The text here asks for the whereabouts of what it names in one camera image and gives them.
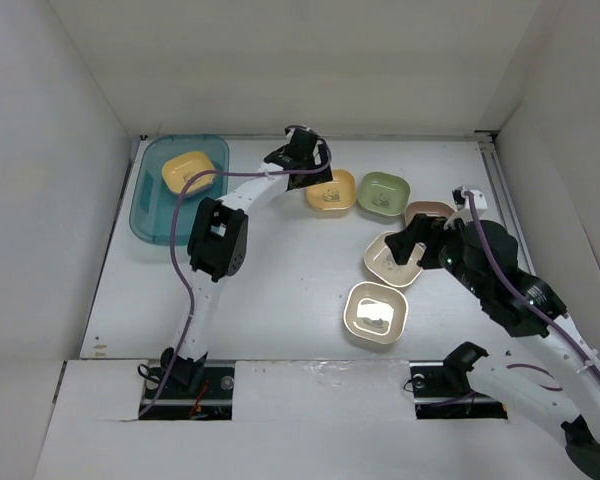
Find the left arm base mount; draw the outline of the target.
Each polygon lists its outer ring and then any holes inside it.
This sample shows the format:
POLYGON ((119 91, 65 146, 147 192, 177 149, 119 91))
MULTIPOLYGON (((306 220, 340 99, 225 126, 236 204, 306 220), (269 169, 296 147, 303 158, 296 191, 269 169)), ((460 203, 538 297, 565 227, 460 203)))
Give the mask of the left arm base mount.
POLYGON ((140 420, 225 421, 232 418, 235 363, 207 361, 194 364, 178 359, 160 385, 173 356, 166 349, 159 362, 141 363, 138 375, 144 381, 138 416, 140 420))

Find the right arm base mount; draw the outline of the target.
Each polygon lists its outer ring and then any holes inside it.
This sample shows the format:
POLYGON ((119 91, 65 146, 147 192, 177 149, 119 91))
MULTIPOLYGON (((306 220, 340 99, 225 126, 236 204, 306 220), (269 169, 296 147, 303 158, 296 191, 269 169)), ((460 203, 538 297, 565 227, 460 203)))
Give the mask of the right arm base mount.
POLYGON ((487 352, 464 342, 442 360, 409 362, 410 378, 403 385, 413 395, 417 420, 507 420, 506 407, 473 390, 467 374, 487 352))

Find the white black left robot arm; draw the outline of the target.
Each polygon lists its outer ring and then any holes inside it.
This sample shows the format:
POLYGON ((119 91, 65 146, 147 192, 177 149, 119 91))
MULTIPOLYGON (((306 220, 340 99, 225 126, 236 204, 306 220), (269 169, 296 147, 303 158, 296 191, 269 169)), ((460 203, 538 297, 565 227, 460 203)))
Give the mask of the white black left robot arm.
POLYGON ((211 321, 228 279, 246 259, 249 216, 288 191, 333 179, 323 137, 304 125, 288 126, 285 134, 287 143, 268 154, 244 183, 218 199, 200 201, 187 244, 191 272, 185 275, 172 261, 189 306, 160 357, 161 383, 181 396, 202 387, 211 321))

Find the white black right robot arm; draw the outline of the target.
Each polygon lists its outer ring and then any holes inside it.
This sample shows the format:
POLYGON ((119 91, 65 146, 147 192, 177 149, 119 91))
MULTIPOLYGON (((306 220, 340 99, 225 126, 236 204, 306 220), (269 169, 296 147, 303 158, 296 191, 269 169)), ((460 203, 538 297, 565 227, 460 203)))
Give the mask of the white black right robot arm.
POLYGON ((582 473, 600 479, 600 360, 550 285, 519 267, 517 240, 500 224, 478 217, 418 214, 385 243, 399 264, 423 245, 420 266, 454 277, 561 390, 551 393, 490 361, 471 342, 445 358, 445 387, 456 394, 475 391, 513 408, 553 437, 582 473))

